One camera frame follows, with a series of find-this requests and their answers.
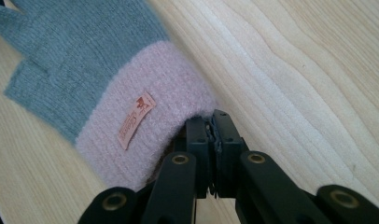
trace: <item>pink label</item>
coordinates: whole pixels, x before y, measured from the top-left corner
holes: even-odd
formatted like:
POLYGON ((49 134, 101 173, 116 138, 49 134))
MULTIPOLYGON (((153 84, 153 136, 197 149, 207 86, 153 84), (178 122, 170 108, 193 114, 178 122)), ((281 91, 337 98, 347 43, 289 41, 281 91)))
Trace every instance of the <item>pink label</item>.
POLYGON ((119 130, 118 140, 123 149, 128 149, 129 142, 141 120, 156 105, 146 91, 136 100, 119 130))

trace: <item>glove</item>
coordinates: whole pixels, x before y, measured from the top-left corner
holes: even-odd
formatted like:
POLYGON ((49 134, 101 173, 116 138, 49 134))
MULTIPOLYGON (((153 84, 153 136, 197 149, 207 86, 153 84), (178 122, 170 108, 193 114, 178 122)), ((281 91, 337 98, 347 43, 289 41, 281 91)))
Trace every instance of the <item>glove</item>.
POLYGON ((0 35, 24 60, 6 96, 57 129, 109 187, 141 189, 163 150, 215 99, 143 1, 12 1, 0 35), (143 92, 155 101, 126 149, 119 132, 143 92))

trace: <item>metal screw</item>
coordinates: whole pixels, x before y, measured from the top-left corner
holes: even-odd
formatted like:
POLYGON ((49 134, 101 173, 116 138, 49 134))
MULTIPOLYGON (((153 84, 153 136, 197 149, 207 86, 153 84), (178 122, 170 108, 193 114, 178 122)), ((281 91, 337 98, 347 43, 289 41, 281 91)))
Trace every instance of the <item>metal screw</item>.
POLYGON ((333 190, 330 197, 340 206, 345 208, 356 208, 359 206, 358 200, 352 195, 339 189, 333 190))
POLYGON ((115 211, 127 202, 125 194, 120 192, 114 192, 103 200, 103 208, 106 211, 115 211))
POLYGON ((265 158, 257 153, 252 153, 250 155, 248 155, 247 159, 251 162, 254 162, 254 163, 264 163, 265 162, 265 158))
POLYGON ((189 161, 190 159, 187 156, 184 155, 177 155, 172 158, 172 162, 177 165, 182 165, 185 164, 189 161))

